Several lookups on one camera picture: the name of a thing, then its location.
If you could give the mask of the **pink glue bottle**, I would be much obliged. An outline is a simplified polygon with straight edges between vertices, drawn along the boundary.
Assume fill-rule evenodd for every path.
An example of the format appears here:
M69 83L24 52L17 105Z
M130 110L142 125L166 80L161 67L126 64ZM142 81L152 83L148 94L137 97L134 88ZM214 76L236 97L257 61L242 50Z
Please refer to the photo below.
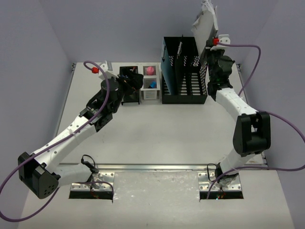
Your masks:
M154 66L148 66L146 67L145 70L146 70L146 75L156 75Z

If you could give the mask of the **blue cap black highlighter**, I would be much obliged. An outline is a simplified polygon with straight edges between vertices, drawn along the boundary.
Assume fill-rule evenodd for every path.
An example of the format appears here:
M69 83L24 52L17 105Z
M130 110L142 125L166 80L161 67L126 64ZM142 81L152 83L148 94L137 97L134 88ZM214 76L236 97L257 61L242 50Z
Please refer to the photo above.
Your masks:
M157 88L157 82L156 81L151 82L148 88L150 89Z

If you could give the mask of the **blue clipboard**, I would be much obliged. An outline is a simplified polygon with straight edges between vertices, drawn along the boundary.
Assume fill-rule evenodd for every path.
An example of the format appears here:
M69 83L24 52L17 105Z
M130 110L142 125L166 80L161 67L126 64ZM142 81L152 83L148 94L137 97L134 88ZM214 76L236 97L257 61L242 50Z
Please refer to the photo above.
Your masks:
M170 95L178 94L174 68L177 50L178 44L175 37L163 37L161 71Z

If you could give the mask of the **spiral notebook grey white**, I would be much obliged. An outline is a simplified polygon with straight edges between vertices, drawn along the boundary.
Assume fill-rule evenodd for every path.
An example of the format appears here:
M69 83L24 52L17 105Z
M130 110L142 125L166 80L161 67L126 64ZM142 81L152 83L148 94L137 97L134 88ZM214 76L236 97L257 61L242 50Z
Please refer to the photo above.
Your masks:
M218 32L216 9L217 7L214 7L211 0L203 0L200 12L192 24L192 32L200 57L206 47L206 42L215 37Z

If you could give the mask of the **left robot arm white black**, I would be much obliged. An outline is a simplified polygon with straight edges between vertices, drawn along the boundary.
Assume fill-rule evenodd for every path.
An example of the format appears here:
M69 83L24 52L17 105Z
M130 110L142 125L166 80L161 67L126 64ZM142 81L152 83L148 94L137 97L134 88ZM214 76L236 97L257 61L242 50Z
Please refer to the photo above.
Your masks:
M141 89L143 75L127 72L101 82L101 89L86 104L74 121L58 134L39 155L39 151L18 157L20 180L39 198L44 199L56 188L74 182L95 187L99 182L98 169L88 162L61 167L61 161L82 141L99 132L112 120L122 99Z

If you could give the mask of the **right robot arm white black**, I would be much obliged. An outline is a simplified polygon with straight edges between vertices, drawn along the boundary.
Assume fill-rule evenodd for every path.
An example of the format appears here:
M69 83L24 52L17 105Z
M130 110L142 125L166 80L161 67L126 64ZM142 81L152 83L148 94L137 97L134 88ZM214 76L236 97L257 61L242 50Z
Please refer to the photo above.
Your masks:
M270 148L270 116L249 106L235 92L229 81L234 61L223 49L205 48L201 61L209 71L208 95L235 121L233 149L217 164L213 175L213 183L224 187L238 175L239 167Z

